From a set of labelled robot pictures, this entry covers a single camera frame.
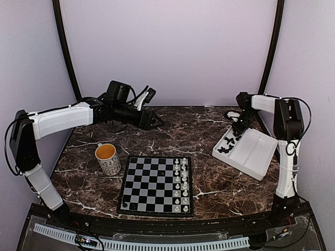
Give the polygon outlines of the white plastic tray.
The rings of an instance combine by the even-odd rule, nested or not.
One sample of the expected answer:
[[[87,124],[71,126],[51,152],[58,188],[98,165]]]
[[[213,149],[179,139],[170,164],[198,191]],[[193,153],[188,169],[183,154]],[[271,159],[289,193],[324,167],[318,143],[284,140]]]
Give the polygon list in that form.
[[[256,129],[247,129],[230,153],[219,153],[217,148],[226,146],[225,136],[236,137],[233,135],[232,127],[213,147],[212,156],[261,181],[267,173],[278,140]]]

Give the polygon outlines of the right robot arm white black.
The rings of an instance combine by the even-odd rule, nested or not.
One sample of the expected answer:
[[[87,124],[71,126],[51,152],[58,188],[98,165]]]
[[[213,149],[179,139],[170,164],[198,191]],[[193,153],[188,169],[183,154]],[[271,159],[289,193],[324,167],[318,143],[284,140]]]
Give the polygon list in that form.
[[[267,222],[272,227],[278,227],[287,219],[285,208],[300,202],[302,197],[297,193],[298,154],[300,142],[311,124],[304,127],[302,102],[297,97],[275,97],[271,95],[256,95],[240,92],[236,97],[242,114],[232,124],[234,136],[242,135],[250,127],[250,116],[258,111],[273,114],[273,133],[280,148],[280,173],[276,194]]]

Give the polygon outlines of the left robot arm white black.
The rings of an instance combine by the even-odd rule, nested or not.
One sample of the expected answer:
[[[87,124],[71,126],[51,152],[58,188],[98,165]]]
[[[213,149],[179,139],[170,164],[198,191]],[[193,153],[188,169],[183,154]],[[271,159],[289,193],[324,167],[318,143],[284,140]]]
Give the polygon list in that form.
[[[36,141],[45,136],[80,126],[89,126],[109,121],[120,121],[139,129],[152,130],[164,125],[153,111],[143,108],[155,96],[149,86],[128,100],[133,88],[118,81],[111,81],[107,91],[99,97],[84,97],[64,107],[40,112],[20,110],[7,127],[4,150],[10,150],[15,166],[10,171],[15,176],[23,175],[47,208],[54,212],[53,219],[63,228],[74,223],[68,205],[57,192],[41,165]]]

